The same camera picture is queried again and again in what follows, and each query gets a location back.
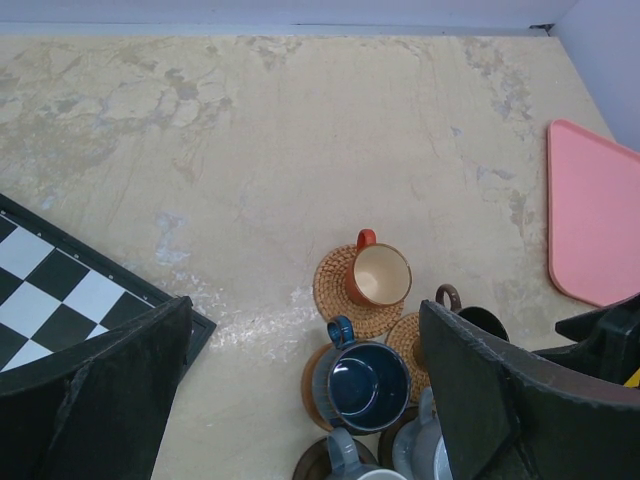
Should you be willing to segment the pink cup gold inside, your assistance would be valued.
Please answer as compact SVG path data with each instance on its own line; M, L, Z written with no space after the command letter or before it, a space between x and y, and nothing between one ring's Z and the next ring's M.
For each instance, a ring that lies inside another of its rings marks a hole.
M379 243L372 229L357 237L354 258L345 274L348 298L357 305L383 308L402 302L412 285L412 272L405 256L395 247Z

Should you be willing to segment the black cup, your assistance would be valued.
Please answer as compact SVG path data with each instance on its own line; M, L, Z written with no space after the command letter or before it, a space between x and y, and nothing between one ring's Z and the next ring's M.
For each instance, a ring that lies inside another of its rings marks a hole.
M435 301L445 306L448 298L449 309L476 327L509 342L508 333L502 322L489 310L478 306L463 307L458 290L451 284L442 284L435 294Z

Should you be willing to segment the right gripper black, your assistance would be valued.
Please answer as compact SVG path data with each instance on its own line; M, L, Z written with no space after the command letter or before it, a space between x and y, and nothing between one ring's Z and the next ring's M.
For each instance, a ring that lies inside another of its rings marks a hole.
M639 368L639 297L558 321L555 331L571 345L537 350L557 365L624 384Z

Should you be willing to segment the grey white cup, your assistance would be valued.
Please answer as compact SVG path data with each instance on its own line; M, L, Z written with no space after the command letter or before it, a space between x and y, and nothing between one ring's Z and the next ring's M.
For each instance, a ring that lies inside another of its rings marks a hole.
M405 480L398 472L360 461L355 440L344 428L334 429L327 437L331 480Z

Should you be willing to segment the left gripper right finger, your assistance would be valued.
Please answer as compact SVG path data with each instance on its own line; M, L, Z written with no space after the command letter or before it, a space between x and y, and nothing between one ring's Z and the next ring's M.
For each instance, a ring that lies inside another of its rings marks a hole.
M557 365L424 301L419 325L456 479L635 479L639 392Z

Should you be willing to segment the dark brown wooden coaster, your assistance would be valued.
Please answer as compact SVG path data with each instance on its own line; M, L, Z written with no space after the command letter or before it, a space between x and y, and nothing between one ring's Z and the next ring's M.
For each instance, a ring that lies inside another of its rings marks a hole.
M378 466L376 456L362 442L355 440L359 460L364 464ZM293 480L323 480L332 473L328 444L321 438L309 447L298 460Z

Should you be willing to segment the round light cork coaster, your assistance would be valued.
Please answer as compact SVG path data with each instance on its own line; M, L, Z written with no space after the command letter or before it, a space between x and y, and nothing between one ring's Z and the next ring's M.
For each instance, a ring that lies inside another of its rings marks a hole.
M402 317L390 330L386 344L393 348L405 362L411 380L410 402L419 403L422 391L431 385L421 347L419 314Z

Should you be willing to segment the dark blue cup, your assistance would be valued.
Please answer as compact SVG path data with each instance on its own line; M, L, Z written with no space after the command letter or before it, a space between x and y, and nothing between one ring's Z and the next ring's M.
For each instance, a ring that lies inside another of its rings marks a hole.
M358 341L352 322L336 316L327 324L332 346L311 374L311 398L323 421L353 435L381 432L407 407L411 379L404 360L391 347Z

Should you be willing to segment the scalloped light cork coaster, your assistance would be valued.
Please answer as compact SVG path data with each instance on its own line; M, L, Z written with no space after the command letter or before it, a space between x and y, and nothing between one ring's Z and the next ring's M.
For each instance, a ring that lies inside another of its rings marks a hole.
M356 256L356 245L346 244L331 250L319 263L313 279L316 307L326 322L346 316L358 340L385 334L401 319L404 302L391 307L367 307L354 303L347 295L345 279Z

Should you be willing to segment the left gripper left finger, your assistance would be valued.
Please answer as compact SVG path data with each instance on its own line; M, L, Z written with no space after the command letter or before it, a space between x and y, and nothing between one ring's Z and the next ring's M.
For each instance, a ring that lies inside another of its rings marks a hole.
M2 373L2 478L150 478L191 330L178 297Z

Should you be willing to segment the large white mug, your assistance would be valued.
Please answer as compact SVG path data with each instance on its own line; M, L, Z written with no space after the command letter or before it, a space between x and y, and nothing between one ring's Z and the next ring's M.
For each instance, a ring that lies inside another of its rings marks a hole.
M420 395L417 417L395 436L392 461L393 468L406 479L453 479L430 387Z

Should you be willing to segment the light wooden coaster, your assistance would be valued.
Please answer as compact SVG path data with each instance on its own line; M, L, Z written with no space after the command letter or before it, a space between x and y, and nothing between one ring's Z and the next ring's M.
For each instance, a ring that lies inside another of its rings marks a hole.
M304 408L311 418L311 420L323 430L329 432L333 429L333 427L326 422L322 416L320 415L318 409L315 406L313 395L312 395L312 377L313 370L321 358L321 356L327 352L332 347L332 344L325 344L318 348L311 357L307 360L305 367L303 369L302 378L301 378L301 398L304 405Z

